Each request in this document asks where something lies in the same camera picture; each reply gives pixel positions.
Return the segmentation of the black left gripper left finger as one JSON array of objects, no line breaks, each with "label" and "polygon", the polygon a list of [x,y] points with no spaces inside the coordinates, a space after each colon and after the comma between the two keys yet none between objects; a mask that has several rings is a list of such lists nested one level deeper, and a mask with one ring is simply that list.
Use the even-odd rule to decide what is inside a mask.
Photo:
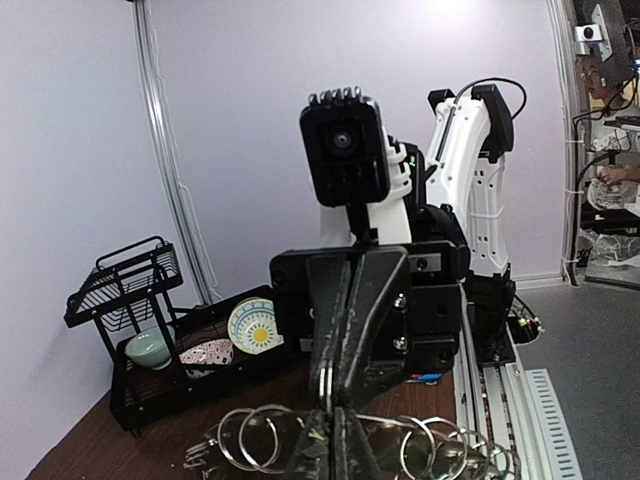
[{"label": "black left gripper left finger", "polygon": [[287,462],[284,478],[328,480],[331,473],[330,422],[322,410],[311,410]]}]

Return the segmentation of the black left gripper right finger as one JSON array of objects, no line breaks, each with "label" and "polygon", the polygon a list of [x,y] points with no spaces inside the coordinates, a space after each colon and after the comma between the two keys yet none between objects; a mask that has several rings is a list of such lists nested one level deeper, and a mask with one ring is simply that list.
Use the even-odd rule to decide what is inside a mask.
[{"label": "black left gripper right finger", "polygon": [[381,479],[381,471],[357,414],[341,407],[334,410],[332,419],[332,478]]}]

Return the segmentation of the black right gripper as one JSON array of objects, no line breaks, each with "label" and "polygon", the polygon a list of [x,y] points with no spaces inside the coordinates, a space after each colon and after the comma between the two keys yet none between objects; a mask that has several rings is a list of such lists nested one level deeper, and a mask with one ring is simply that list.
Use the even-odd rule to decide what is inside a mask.
[{"label": "black right gripper", "polygon": [[467,246],[446,240],[274,257],[278,331],[294,352],[312,352],[315,399],[359,412],[407,374],[451,370],[468,266]]}]

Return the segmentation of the grey disc keyring organizer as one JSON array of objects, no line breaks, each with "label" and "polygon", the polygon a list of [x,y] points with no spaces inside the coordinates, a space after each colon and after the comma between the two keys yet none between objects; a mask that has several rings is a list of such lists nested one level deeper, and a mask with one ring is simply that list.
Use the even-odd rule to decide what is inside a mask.
[{"label": "grey disc keyring organizer", "polygon": [[519,479],[516,452],[441,416],[238,407],[186,450],[196,479]]}]

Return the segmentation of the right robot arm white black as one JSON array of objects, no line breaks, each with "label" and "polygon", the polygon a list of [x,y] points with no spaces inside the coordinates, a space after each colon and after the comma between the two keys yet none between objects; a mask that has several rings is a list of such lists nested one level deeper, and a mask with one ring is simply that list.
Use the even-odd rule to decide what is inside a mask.
[{"label": "right robot arm white black", "polygon": [[389,136],[358,88],[313,94],[300,115],[325,243],[275,256],[270,274],[278,330],[309,355],[309,391],[325,413],[450,371],[468,311],[483,348],[506,334],[515,286],[501,183],[513,114],[490,83],[427,100],[426,151]]}]

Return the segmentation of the white blue patterned plate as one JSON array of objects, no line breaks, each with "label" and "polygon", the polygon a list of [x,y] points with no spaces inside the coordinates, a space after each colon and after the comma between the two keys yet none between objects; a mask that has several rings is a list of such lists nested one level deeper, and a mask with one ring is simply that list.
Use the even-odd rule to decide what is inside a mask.
[{"label": "white blue patterned plate", "polygon": [[278,332],[271,300],[251,297],[232,310],[227,322],[228,337],[240,351],[259,355],[284,344]]}]

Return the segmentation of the blue key tag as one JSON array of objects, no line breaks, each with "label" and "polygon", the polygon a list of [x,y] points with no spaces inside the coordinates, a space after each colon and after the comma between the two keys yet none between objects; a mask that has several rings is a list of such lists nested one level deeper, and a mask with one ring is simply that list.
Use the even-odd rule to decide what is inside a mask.
[{"label": "blue key tag", "polygon": [[418,384],[434,386],[441,381],[441,378],[442,378],[442,375],[440,373],[414,374],[408,380],[408,383],[418,383]]}]

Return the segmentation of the pink patterned dish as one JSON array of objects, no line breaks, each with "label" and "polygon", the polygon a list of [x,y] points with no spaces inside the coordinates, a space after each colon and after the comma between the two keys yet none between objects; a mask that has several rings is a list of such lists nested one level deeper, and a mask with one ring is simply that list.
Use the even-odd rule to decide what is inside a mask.
[{"label": "pink patterned dish", "polygon": [[212,374],[218,367],[230,366],[234,357],[229,339],[203,342],[179,355],[187,377],[197,380]]}]

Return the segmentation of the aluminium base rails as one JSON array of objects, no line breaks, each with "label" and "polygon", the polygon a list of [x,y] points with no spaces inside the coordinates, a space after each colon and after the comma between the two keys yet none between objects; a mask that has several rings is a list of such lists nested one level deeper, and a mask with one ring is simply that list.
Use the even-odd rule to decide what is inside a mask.
[{"label": "aluminium base rails", "polygon": [[548,372],[527,370],[518,348],[544,333],[534,311],[520,298],[509,312],[507,358],[480,366],[469,323],[471,306],[463,288],[459,351],[453,385],[456,423],[468,443],[461,478],[581,479],[577,455]]}]

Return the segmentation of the teal ceramic bowl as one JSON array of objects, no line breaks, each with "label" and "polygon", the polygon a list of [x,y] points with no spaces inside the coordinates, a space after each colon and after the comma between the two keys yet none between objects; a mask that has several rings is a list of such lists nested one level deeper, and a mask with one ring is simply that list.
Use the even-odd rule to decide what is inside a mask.
[{"label": "teal ceramic bowl", "polygon": [[151,370],[162,370],[172,362],[171,353],[161,329],[148,328],[125,345],[125,355],[136,365]]}]

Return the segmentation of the person with glasses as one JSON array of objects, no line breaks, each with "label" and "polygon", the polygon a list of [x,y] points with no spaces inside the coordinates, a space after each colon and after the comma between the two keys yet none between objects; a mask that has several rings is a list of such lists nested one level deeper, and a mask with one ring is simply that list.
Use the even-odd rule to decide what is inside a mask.
[{"label": "person with glasses", "polygon": [[623,87],[604,78],[602,64],[593,55],[577,60],[578,71],[589,96],[601,103],[591,116],[588,146],[595,153],[610,152],[614,163],[594,167],[587,201],[596,210],[622,210],[636,201],[639,187],[639,134],[610,123],[620,116],[637,117],[639,107],[623,97]]}]

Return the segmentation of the right aluminium frame post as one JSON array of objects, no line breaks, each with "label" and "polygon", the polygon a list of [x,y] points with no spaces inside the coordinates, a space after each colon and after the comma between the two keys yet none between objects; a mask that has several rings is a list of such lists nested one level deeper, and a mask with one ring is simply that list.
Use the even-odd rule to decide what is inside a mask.
[{"label": "right aluminium frame post", "polygon": [[169,103],[159,68],[159,52],[147,1],[132,3],[133,27],[142,94],[160,178],[169,211],[191,274],[203,304],[223,299],[206,249],[191,192],[181,180],[179,148],[171,125]]}]

